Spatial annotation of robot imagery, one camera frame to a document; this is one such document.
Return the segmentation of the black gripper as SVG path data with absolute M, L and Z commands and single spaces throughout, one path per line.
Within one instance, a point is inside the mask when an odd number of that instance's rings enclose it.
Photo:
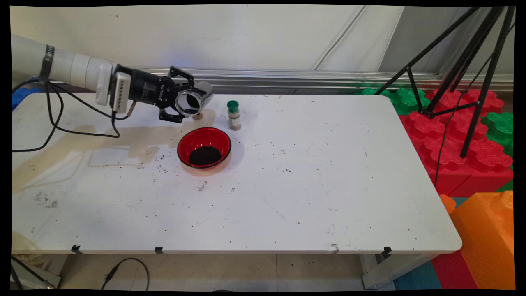
M 137 101 L 145 104 L 154 105 L 159 108 L 159 119 L 171 123 L 182 123 L 186 118 L 185 115 L 176 112 L 176 114 L 169 114 L 165 108 L 175 108 L 175 99 L 177 92 L 168 89 L 173 89 L 177 86 L 172 79 L 182 77 L 186 80 L 183 83 L 186 89 L 195 86 L 195 78 L 192 74 L 171 66 L 167 76 L 158 76 L 149 72 L 138 69 L 131 69 L 120 64 L 116 65 L 116 71 L 111 78 L 111 101 L 113 102 L 116 96 L 118 83 L 116 75 L 118 72 L 128 74 L 131 78 L 129 93 L 125 96 L 125 100 Z

